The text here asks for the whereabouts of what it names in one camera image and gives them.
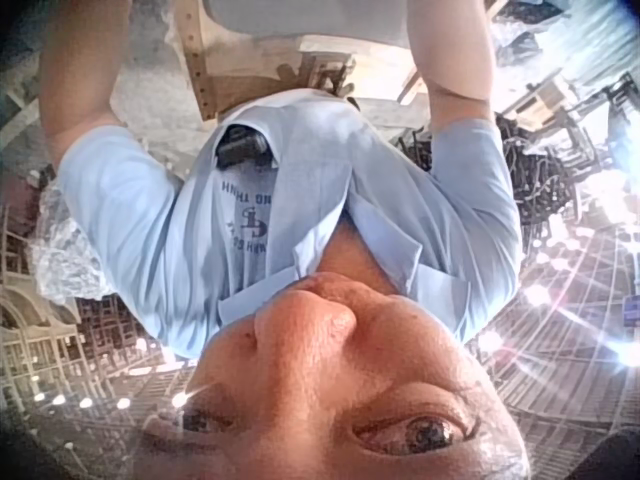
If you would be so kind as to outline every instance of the neck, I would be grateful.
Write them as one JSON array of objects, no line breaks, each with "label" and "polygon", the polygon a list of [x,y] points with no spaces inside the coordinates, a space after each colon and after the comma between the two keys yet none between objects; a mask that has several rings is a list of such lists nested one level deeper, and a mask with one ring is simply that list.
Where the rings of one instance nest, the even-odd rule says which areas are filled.
[{"label": "neck", "polygon": [[347,214],[333,232],[316,271],[338,273],[384,295],[398,294]]}]

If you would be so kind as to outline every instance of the nose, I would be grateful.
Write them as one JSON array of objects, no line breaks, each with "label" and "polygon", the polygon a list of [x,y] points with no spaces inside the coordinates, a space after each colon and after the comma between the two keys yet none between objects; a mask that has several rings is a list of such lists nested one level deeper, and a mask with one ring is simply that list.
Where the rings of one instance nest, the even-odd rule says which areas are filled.
[{"label": "nose", "polygon": [[308,413],[323,383],[340,371],[356,323],[348,307],[297,290],[285,292],[256,314],[256,360],[270,418],[284,414],[301,420]]}]

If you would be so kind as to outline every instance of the wooden beam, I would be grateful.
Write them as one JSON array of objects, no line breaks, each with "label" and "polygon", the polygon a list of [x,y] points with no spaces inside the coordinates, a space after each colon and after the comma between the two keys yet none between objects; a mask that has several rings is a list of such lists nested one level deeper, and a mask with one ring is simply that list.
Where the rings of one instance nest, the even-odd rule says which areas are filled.
[{"label": "wooden beam", "polygon": [[40,106],[36,99],[9,120],[2,130],[0,130],[0,151],[4,150],[14,138],[20,135],[25,128],[35,122],[39,117]]},{"label": "wooden beam", "polygon": [[509,0],[487,0],[485,5],[487,6],[487,15],[489,18],[494,18],[498,13],[500,13],[500,10],[502,10],[507,3],[509,3]]}]

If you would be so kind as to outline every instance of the man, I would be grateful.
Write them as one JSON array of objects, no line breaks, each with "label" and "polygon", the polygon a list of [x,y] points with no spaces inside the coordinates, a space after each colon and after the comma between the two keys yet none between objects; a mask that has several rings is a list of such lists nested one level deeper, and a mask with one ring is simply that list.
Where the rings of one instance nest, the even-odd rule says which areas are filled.
[{"label": "man", "polygon": [[[408,6],[432,175],[349,103],[296,90],[232,112],[182,183],[109,106],[129,1],[69,0],[53,22],[40,105],[69,208],[149,333],[202,355],[181,421],[148,423],[140,476],[526,473],[462,348],[513,296],[521,248],[484,4]],[[234,125],[273,161],[223,168]]]}]

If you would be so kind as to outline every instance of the plastic wrap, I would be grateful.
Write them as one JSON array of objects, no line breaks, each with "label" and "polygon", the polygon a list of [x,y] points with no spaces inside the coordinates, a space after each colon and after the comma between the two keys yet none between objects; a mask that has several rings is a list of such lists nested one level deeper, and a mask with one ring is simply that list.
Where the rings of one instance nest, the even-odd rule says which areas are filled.
[{"label": "plastic wrap", "polygon": [[57,183],[42,193],[40,216],[29,241],[38,293],[62,305],[67,298],[99,300],[113,293],[89,239],[71,218]]}]

